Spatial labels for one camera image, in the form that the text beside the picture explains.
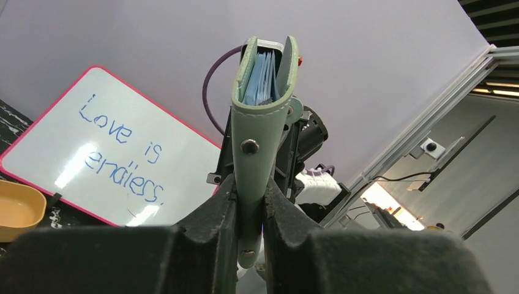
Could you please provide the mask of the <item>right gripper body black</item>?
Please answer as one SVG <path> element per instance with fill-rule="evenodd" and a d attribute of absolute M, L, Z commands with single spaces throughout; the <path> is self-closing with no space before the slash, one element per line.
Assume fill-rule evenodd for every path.
<path fill-rule="evenodd" d="M 274 165 L 274 180 L 283 194 L 294 203 L 297 193 L 302 190 L 302 184 L 296 181 L 296 175 L 304 170 L 305 161 L 328 139 L 328 131 L 322 119 L 305 106 L 303 117 L 291 127 L 286 126 L 284 133 L 286 137 L 278 149 Z M 233 171 L 231 123 L 228 121 L 216 171 L 208 174 L 206 182 L 220 185 Z"/>

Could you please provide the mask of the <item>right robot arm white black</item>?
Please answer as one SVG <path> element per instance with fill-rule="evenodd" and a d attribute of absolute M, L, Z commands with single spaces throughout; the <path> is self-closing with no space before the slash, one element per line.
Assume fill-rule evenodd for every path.
<path fill-rule="evenodd" d="M 293 123 L 285 126 L 277 147 L 272 140 L 249 141 L 241 146 L 244 138 L 233 140 L 232 125 L 232 118 L 228 118 L 217 168 L 208 174 L 207 182 L 221 185 L 233 175 L 243 207 L 258 206 L 269 180 L 315 222 L 323 221 L 350 195 L 345 185 L 334 179 L 334 166 L 305 166 L 305 161 L 319 151 L 329 137 L 322 119 L 310 107 L 304 106 L 302 116 L 293 118 Z"/>

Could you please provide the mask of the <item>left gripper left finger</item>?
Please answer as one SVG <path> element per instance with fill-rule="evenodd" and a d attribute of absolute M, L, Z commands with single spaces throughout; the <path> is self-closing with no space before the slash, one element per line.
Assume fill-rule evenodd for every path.
<path fill-rule="evenodd" d="M 40 228 L 1 258 L 2 293 L 234 293 L 233 175 L 174 225 Z"/>

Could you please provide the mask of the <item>green card holder wallet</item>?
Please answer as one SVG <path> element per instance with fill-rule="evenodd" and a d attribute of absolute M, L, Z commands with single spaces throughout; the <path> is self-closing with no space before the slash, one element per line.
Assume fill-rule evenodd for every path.
<path fill-rule="evenodd" d="M 237 262 L 251 268 L 261 247 L 263 197 L 272 179 L 274 163 L 282 142 L 283 128 L 293 121 L 289 108 L 297 81 L 299 47 L 288 36 L 274 83 L 280 98 L 270 103 L 248 105 L 247 86 L 253 81 L 253 67 L 258 54 L 258 38 L 245 43 L 231 95 L 231 146 L 237 193 Z"/>

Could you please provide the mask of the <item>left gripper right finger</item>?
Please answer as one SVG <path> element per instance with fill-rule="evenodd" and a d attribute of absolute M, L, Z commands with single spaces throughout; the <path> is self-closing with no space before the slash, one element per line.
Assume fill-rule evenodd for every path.
<path fill-rule="evenodd" d="M 491 293 L 460 238 L 434 230 L 330 230 L 267 184 L 269 293 Z"/>

